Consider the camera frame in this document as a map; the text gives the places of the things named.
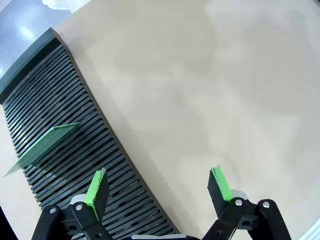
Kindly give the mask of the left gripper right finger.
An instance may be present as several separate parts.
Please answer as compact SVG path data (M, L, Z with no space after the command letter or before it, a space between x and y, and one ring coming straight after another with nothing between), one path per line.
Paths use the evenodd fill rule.
M254 204L235 196L219 166L209 171L207 189L217 220L204 235L205 240L230 240L236 230L247 231L253 240L291 239L275 201L262 199Z

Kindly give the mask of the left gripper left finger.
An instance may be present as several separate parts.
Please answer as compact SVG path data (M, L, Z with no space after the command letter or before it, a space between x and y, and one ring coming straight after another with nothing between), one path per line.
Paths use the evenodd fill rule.
M72 240L83 234L87 240L109 240L110 234L102 224L109 194L107 172L102 168L95 172L87 192L74 196L66 208L43 208L32 239Z

